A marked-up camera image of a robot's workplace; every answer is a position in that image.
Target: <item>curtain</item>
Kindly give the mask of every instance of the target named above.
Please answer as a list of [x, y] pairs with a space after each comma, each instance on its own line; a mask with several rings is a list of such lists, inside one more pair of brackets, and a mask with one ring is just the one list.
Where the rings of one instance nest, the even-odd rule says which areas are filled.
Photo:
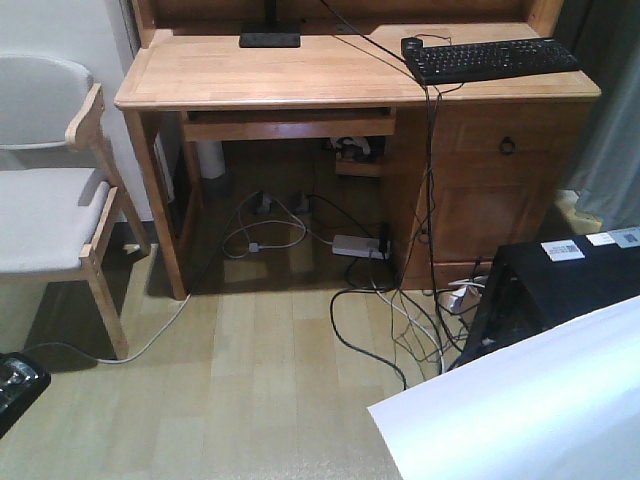
[[[603, 62], [602, 98], [582, 136], [566, 187], [603, 230], [640, 225], [640, 2], [630, 2]], [[607, 42], [606, 38], [596, 38]]]

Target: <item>black knob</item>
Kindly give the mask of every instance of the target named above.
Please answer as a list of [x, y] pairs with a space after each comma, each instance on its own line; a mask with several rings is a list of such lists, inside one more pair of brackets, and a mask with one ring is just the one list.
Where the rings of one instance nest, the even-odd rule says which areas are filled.
[[500, 153], [503, 155], [516, 153], [516, 143], [511, 139], [511, 137], [504, 137], [498, 148], [500, 149]]

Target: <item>white sheet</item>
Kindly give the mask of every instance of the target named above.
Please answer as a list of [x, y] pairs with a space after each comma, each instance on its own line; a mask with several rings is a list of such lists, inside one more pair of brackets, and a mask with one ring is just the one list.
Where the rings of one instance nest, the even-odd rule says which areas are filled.
[[369, 408], [405, 480], [640, 478], [640, 297]]

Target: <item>sticker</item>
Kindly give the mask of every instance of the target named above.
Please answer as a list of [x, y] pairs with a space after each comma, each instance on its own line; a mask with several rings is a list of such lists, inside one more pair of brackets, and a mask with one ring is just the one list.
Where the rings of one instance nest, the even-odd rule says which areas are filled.
[[599, 247], [601, 245], [611, 245], [612, 243], [616, 243], [615, 239], [609, 235], [607, 232], [603, 233], [592, 233], [587, 235], [587, 239], [591, 242], [591, 245], [594, 247]]
[[640, 246], [640, 227], [611, 230], [609, 235], [611, 235], [620, 248]]
[[540, 244], [544, 251], [547, 252], [549, 258], [553, 262], [562, 262], [564, 260], [575, 260], [584, 258], [584, 254], [580, 251], [573, 240], [560, 240], [558, 242], [545, 242]]

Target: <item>wooden chair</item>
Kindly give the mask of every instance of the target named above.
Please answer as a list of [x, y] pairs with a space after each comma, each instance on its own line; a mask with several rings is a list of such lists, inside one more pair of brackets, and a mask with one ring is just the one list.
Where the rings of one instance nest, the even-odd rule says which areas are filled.
[[99, 166], [0, 171], [0, 281], [86, 280], [124, 358], [127, 341], [101, 263], [121, 211], [144, 254], [149, 240], [103, 134], [103, 111], [102, 87], [83, 66], [0, 55], [0, 150], [70, 157], [90, 149]]

